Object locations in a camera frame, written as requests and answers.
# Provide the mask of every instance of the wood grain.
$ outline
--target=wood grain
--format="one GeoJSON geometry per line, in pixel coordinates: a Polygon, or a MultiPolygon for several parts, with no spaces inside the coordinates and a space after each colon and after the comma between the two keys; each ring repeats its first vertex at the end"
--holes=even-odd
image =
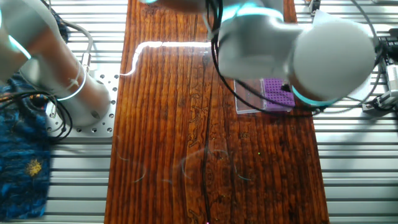
{"type": "Polygon", "coordinates": [[[237,115],[192,42],[197,16],[129,1],[105,223],[328,223],[312,119],[237,115]]]}

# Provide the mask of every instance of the metal mounting plate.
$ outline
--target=metal mounting plate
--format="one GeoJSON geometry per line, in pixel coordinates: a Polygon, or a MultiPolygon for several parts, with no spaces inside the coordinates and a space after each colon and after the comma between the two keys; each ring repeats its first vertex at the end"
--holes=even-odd
{"type": "MultiPolygon", "coordinates": [[[[113,128],[114,128],[114,116],[116,112],[116,102],[118,100],[118,87],[119,87],[119,75],[106,75],[100,72],[93,72],[93,77],[107,87],[109,91],[109,95],[111,98],[111,106],[109,107],[109,111],[106,115],[101,118],[97,123],[85,126],[85,127],[72,127],[72,131],[70,135],[66,138],[66,141],[73,141],[78,139],[109,139],[113,136],[113,128]]],[[[55,107],[52,103],[47,105],[46,114],[47,114],[47,130],[50,136],[57,136],[61,132],[62,128],[62,120],[58,114],[54,117],[55,107]]]]}

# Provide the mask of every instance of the black wire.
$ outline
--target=black wire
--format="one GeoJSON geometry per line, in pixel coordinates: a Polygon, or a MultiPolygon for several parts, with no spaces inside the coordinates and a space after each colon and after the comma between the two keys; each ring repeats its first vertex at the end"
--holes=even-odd
{"type": "Polygon", "coordinates": [[[18,93],[13,93],[10,95],[5,95],[4,99],[0,100],[0,103],[4,103],[3,105],[0,106],[0,111],[6,109],[7,107],[11,106],[14,103],[17,103],[17,101],[24,99],[24,98],[28,98],[30,96],[34,96],[34,95],[44,95],[47,96],[47,98],[53,103],[53,104],[57,104],[60,106],[60,117],[62,120],[62,129],[61,132],[58,136],[55,137],[51,137],[51,141],[52,142],[59,142],[63,139],[65,139],[66,137],[68,137],[73,129],[73,121],[72,121],[72,117],[70,116],[69,111],[66,109],[66,107],[64,107],[64,105],[57,101],[57,99],[55,97],[50,96],[47,92],[44,91],[24,91],[24,92],[18,92],[18,93]],[[67,131],[67,127],[66,127],[66,121],[65,121],[65,112],[68,116],[69,119],[69,123],[70,123],[70,128],[69,131],[62,136],[66,131],[67,131]]]}

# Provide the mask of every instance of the blue fabric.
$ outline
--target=blue fabric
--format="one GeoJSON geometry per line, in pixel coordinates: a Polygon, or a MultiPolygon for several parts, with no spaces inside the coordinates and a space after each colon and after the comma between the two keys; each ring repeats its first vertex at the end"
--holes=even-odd
{"type": "MultiPolygon", "coordinates": [[[[17,74],[1,93],[27,89],[17,74]]],[[[28,98],[0,111],[0,222],[44,213],[50,183],[45,120],[45,111],[28,98]]]]}

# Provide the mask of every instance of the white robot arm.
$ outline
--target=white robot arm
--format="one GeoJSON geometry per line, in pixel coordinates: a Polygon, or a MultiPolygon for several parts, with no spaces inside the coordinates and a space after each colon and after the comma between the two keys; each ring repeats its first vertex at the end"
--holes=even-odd
{"type": "Polygon", "coordinates": [[[55,95],[76,126],[108,112],[107,89],[72,54],[40,0],[0,0],[0,80],[18,70],[33,87],[55,95]]]}
{"type": "MultiPolygon", "coordinates": [[[[156,3],[188,12],[206,11],[205,0],[156,3]]],[[[226,0],[223,5],[218,65],[226,77],[284,78],[301,99],[334,101],[360,86],[373,70],[374,44],[350,22],[305,30],[284,23],[283,0],[226,0]]],[[[39,0],[0,0],[0,11],[3,80],[21,68],[34,87],[64,99],[74,123],[81,126],[107,112],[105,87],[86,74],[39,0]],[[71,80],[76,85],[71,87],[71,80]]]]}

